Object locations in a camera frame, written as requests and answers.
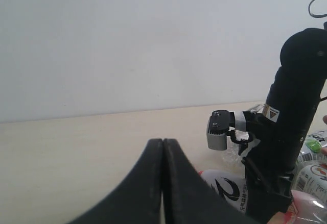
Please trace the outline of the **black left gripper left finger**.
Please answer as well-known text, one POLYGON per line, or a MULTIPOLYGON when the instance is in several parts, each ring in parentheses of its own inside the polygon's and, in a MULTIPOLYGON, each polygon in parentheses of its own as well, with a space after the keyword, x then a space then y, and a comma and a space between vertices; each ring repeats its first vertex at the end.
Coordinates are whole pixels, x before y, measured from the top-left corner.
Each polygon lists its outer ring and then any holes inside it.
POLYGON ((160 223, 163 151, 162 139, 149 140, 121 183, 70 223, 160 223))

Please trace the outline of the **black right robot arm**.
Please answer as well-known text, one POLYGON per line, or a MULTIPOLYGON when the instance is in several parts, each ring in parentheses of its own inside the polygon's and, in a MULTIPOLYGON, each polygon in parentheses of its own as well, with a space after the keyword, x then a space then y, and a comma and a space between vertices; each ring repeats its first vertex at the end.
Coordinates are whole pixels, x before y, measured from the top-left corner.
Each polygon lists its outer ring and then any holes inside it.
POLYGON ((248 127, 259 143, 242 160, 246 214, 259 223, 286 212, 292 202, 293 170, 326 81, 326 30, 308 28, 291 36, 280 61, 263 113, 248 127))

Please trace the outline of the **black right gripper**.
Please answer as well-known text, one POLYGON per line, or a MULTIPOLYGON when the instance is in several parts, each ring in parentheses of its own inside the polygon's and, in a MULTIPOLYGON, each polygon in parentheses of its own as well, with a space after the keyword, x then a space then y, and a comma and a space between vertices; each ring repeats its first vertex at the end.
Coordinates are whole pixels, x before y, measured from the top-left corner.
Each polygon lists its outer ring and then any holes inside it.
POLYGON ((304 140, 303 120, 279 115, 276 122, 262 113, 244 112, 252 141, 242 152, 248 188, 246 215, 267 223, 293 202, 291 185, 295 163, 304 140))

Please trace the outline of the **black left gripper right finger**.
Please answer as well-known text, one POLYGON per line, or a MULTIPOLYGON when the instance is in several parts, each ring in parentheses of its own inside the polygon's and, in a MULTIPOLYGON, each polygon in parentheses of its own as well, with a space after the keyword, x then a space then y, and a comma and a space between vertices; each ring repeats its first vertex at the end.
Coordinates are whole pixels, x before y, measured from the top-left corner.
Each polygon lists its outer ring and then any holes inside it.
POLYGON ((209 187, 175 139, 163 140, 163 207, 166 223, 256 223, 209 187))

